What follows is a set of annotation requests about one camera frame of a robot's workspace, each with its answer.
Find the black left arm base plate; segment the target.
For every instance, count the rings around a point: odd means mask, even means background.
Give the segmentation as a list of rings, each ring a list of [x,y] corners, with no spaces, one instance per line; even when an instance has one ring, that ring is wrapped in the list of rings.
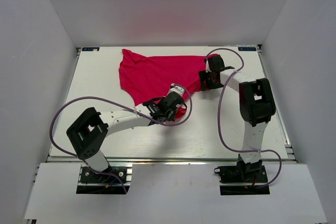
[[[103,175],[82,166],[79,173],[76,194],[83,195],[125,195],[131,184],[132,168],[111,166]]]

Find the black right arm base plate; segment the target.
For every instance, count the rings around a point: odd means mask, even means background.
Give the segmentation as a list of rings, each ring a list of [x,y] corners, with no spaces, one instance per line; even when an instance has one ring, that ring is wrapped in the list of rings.
[[[252,172],[243,177],[237,166],[219,166],[214,168],[214,174],[219,176],[221,196],[270,195],[268,177],[264,165],[258,172]]]

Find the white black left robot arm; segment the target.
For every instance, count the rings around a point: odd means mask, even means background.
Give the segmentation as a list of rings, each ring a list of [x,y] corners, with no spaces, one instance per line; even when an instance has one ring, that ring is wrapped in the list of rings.
[[[143,102],[131,110],[98,112],[90,107],[80,114],[66,134],[77,157],[93,169],[93,176],[98,181],[104,182],[111,175],[109,163],[100,150],[105,138],[134,127],[174,121],[183,103],[182,96],[171,92],[165,97]]]

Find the red t shirt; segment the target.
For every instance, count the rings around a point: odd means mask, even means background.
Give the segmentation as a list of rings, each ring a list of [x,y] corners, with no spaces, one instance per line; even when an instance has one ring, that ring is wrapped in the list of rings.
[[[146,57],[122,49],[119,66],[120,87],[139,105],[167,95],[171,84],[185,87],[190,95],[201,91],[198,73],[205,70],[204,56]]]

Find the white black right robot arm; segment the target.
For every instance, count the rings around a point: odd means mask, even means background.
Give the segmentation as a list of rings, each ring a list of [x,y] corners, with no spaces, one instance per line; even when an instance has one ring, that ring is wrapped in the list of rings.
[[[260,167],[261,146],[265,129],[275,115],[276,105],[270,82],[266,78],[254,79],[226,66],[220,55],[206,57],[206,69],[198,73],[203,91],[222,88],[217,107],[217,127],[222,144],[230,151],[238,154],[242,165],[237,168],[238,177],[247,182],[256,175],[256,167]],[[230,87],[239,95],[239,111],[245,122],[244,140],[241,150],[229,147],[222,136],[220,109],[226,87]]]

